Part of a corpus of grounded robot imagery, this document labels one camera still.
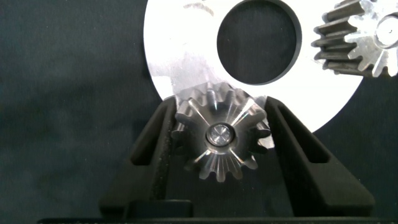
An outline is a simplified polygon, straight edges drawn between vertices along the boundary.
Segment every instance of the aluminum plate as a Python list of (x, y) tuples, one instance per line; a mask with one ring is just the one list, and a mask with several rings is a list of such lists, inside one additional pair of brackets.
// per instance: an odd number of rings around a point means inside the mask
[(271, 82), (248, 85), (224, 69), (217, 52), (217, 35), (223, 19), (243, 0), (148, 0), (144, 22), (144, 47), (152, 81), (165, 99), (205, 82), (228, 82), (250, 95), (282, 101), (311, 131), (316, 131), (351, 98), (362, 77), (335, 75), (314, 60), (311, 46), (324, 24), (322, 15), (340, 0), (272, 0), (292, 18), (297, 36), (294, 59)]

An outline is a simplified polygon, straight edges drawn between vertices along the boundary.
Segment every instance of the gear hub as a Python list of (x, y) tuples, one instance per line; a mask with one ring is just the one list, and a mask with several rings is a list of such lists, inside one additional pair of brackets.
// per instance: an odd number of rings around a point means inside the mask
[(172, 137), (181, 140), (189, 156), (186, 168), (199, 167), (201, 179), (211, 172), (218, 182), (224, 182), (228, 172), (241, 179), (242, 166), (257, 169), (252, 152), (267, 152), (259, 144), (271, 134), (263, 122), (266, 112), (247, 93), (225, 83), (210, 86), (206, 93), (193, 90), (175, 118)]
[(398, 73), (398, 1), (345, 0), (325, 14), (315, 59), (336, 73), (378, 77)]

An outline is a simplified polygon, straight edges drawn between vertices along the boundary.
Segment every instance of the metal disc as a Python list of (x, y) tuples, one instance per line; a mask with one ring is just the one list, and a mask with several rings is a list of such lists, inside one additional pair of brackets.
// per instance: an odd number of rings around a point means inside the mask
[(152, 81), (165, 99), (205, 82), (228, 82), (251, 96), (271, 96), (285, 103), (311, 131), (316, 131), (351, 98), (362, 77), (335, 75), (314, 60), (311, 46), (324, 23), (322, 15), (340, 0), (272, 0), (286, 10), (295, 24), (294, 59), (275, 80), (248, 85), (224, 69), (217, 52), (217, 35), (223, 19), (244, 0), (148, 0), (144, 22), (144, 47)]

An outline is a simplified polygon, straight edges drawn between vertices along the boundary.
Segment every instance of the gear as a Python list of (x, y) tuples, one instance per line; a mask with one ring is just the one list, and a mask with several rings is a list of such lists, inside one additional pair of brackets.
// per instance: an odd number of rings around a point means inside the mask
[(218, 182), (226, 173), (241, 179), (241, 167), (257, 169), (252, 152), (265, 153), (260, 138), (271, 135), (263, 122), (266, 112), (242, 90), (223, 83), (210, 86), (206, 93), (194, 89), (183, 100), (175, 115), (174, 139), (181, 140), (181, 151), (189, 156), (186, 169), (200, 167), (201, 179), (211, 172)]
[(378, 77), (398, 73), (398, 1), (345, 0), (325, 14), (321, 47), (315, 59), (325, 68), (350, 75)]

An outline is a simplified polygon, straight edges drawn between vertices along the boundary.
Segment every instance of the black bracket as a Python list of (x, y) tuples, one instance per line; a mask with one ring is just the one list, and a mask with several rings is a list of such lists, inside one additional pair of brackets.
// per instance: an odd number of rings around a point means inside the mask
[[(283, 103), (268, 98), (265, 110), (294, 216), (369, 216), (373, 196), (344, 165)], [(104, 217), (127, 220), (195, 216), (195, 204), (166, 197), (175, 111), (174, 98), (158, 107), (137, 139), (132, 156), (124, 161), (121, 172), (100, 200)]]

